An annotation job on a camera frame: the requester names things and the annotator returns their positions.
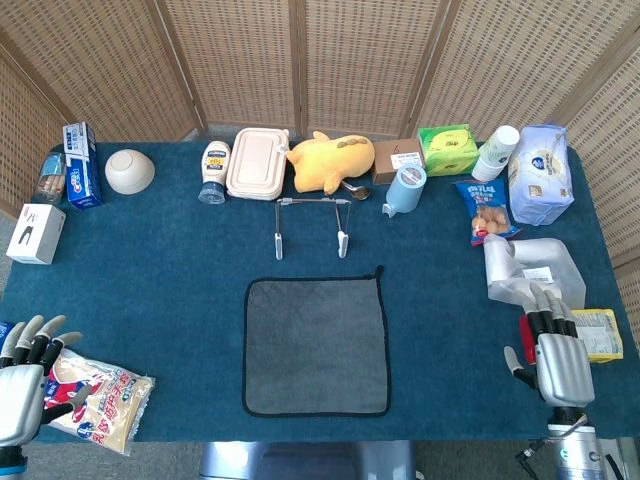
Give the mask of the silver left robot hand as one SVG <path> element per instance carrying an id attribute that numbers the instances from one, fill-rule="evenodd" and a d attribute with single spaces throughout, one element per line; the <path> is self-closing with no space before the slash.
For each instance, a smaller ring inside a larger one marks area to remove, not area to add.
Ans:
<path id="1" fill-rule="evenodd" d="M 45 393 L 49 374 L 63 348 L 80 341 L 79 332 L 61 335 L 57 330 L 66 317 L 46 321 L 36 315 L 9 331 L 1 348 L 1 446 L 29 443 L 42 425 L 81 407 L 91 393 L 87 384 L 70 398 L 47 407 Z"/>

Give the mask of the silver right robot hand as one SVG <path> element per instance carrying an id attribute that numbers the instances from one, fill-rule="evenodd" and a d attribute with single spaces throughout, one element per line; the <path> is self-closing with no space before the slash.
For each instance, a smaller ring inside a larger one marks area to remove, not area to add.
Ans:
<path id="1" fill-rule="evenodd" d="M 536 371 L 526 370 L 515 350 L 503 349 L 513 377 L 537 391 L 554 408 L 583 408 L 595 399 L 591 366 L 575 317 L 564 301 L 537 283 L 516 293 L 531 329 Z"/>

